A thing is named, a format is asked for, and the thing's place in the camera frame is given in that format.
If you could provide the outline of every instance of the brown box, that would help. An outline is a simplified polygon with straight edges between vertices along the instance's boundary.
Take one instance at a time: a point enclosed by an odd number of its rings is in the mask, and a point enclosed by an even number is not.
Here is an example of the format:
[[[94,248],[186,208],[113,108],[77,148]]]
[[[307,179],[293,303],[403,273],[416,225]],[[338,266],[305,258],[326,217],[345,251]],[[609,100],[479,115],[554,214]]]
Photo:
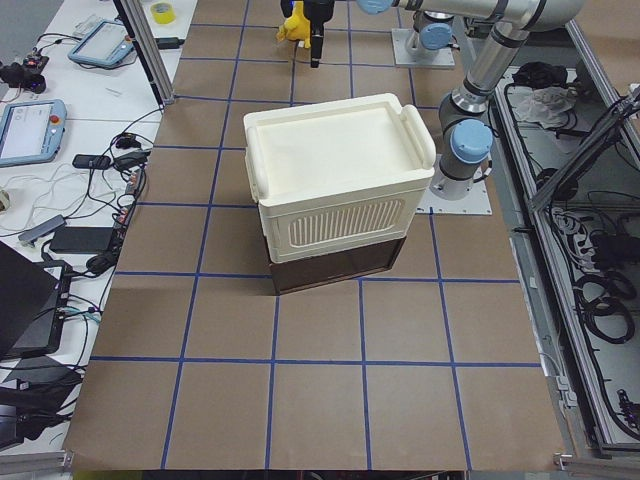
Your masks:
[[[297,292],[389,270],[393,267],[405,238],[284,263],[274,263],[269,258],[269,270],[276,294]]]

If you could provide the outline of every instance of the yellow tape roll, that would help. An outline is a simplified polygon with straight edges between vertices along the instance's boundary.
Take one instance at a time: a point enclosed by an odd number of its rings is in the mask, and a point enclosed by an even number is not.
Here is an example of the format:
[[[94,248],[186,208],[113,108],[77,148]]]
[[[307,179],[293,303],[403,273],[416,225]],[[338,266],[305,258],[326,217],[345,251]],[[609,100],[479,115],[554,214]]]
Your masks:
[[[170,3],[160,2],[151,5],[151,15],[160,24],[171,23],[176,19],[176,14]]]

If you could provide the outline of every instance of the white table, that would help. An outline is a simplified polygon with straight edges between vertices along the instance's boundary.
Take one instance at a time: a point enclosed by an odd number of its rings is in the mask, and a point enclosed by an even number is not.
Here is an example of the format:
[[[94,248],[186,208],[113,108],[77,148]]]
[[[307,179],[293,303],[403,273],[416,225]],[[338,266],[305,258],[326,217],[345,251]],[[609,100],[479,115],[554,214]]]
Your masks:
[[[142,0],[143,7],[155,37],[185,38],[190,25],[196,0],[173,0],[171,3],[176,13],[176,20],[167,25],[158,25],[150,15],[149,7],[154,3]],[[115,7],[111,2],[99,0],[65,0],[47,28],[47,32],[64,33],[71,35],[75,26],[87,19],[91,14],[103,18],[114,18]],[[46,37],[39,46],[50,43],[55,37]],[[40,95],[24,92],[17,102],[60,99],[67,108],[68,119],[65,125],[65,133],[62,138],[61,148],[57,156],[50,163],[22,165],[0,168],[0,187],[5,188],[11,197],[12,205],[8,211],[0,214],[0,234],[11,233],[11,229],[23,227],[29,217],[32,216],[33,224],[39,224],[58,213],[68,214],[75,208],[74,200],[82,197],[86,191],[88,174],[86,171],[74,169],[71,166],[73,157],[78,153],[101,154],[108,146],[111,138],[122,132],[129,122],[158,108],[151,88],[148,84],[139,60],[133,65],[124,66],[116,70],[86,70],[71,62],[67,53],[73,47],[73,43],[64,42],[45,50],[50,57],[43,74],[47,81],[47,89]],[[162,59],[170,78],[173,78],[180,59],[180,50],[161,51]],[[17,93],[16,89],[10,89],[5,100],[9,100]],[[0,104],[0,112],[5,104]],[[151,140],[155,138],[162,116],[155,113],[143,121],[138,122],[128,131],[141,134]],[[113,170],[106,173],[106,178],[117,190],[116,194],[124,191],[125,184],[117,172]],[[51,194],[47,192],[53,183],[58,180]],[[110,195],[103,196],[110,191],[104,183],[101,174],[94,175],[93,195],[104,200],[109,200]],[[47,206],[65,211],[47,209],[33,210],[36,206]],[[87,201],[77,215],[88,214],[100,207],[100,204]],[[113,224],[112,211],[105,208],[88,218],[70,220],[69,225],[84,226],[110,226]],[[3,238],[2,241],[32,261],[40,261],[39,246],[42,239],[36,243],[36,248],[20,245],[17,235]],[[64,255],[52,254],[54,258],[65,260],[78,271],[82,271],[84,264],[90,255]],[[71,293],[98,302],[103,291],[108,292],[109,273],[96,279],[77,279],[71,284]],[[83,308],[81,303],[70,302],[70,305]],[[65,323],[59,350],[50,355],[60,363],[86,364],[88,362],[98,325],[88,322],[87,344],[82,355],[80,352],[85,339],[85,322],[82,319],[71,320]],[[3,366],[12,366],[16,362],[4,363]],[[9,372],[0,371],[0,381]],[[78,395],[80,387],[76,387],[69,399]],[[7,450],[2,454],[16,455],[22,453],[41,453],[56,451],[62,448],[68,429],[68,423],[48,428],[35,441],[25,440],[24,444]],[[37,478],[60,479],[59,474],[36,474]],[[27,479],[34,478],[32,474],[11,475],[3,478]]]

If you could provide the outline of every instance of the metal base plate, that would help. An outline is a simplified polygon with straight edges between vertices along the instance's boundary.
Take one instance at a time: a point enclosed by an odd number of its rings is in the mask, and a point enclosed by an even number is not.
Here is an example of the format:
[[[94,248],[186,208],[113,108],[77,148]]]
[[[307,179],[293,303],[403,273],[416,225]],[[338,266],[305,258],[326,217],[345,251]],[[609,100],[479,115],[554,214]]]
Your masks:
[[[481,171],[475,174],[475,178],[482,175]],[[422,200],[416,208],[416,213],[435,213],[453,215],[491,215],[491,203],[487,195],[487,187],[483,182],[473,185],[469,195],[461,200],[444,200],[427,189]]]
[[[456,62],[450,48],[442,48],[437,51],[420,50],[418,55],[407,51],[406,43],[413,30],[408,28],[392,28],[393,54],[398,67],[423,67],[437,69],[453,69]]]

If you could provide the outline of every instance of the brown cardboard surface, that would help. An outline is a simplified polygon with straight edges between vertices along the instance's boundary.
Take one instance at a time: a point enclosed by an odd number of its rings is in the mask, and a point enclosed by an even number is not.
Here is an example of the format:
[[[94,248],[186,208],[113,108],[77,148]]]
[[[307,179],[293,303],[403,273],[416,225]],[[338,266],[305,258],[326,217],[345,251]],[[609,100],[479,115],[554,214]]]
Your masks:
[[[157,468],[177,370],[169,362],[93,360],[64,444],[74,469]]]
[[[368,359],[449,359],[437,284],[365,282],[362,296]]]
[[[271,468],[366,468],[360,367],[280,365],[275,382]]]
[[[468,368],[458,379],[474,468],[554,469],[562,437],[539,369]]]
[[[167,468],[262,468],[268,398],[268,365],[185,365]]]
[[[374,469],[466,469],[450,368],[372,367],[367,381]]]
[[[277,357],[360,360],[358,284],[325,285],[280,299]]]
[[[462,79],[394,67],[410,13],[335,12],[311,70],[271,39],[277,4],[199,2],[176,79],[197,98],[156,138],[67,439],[78,468],[530,471],[562,450],[491,189],[493,216],[416,216],[389,271],[273,295],[243,116],[391,91],[437,137]]]
[[[536,362],[538,350],[518,284],[444,287],[456,359],[462,362]]]
[[[606,0],[588,0],[577,22],[611,84],[626,95],[630,83],[640,82],[638,2],[617,0],[614,6]]]

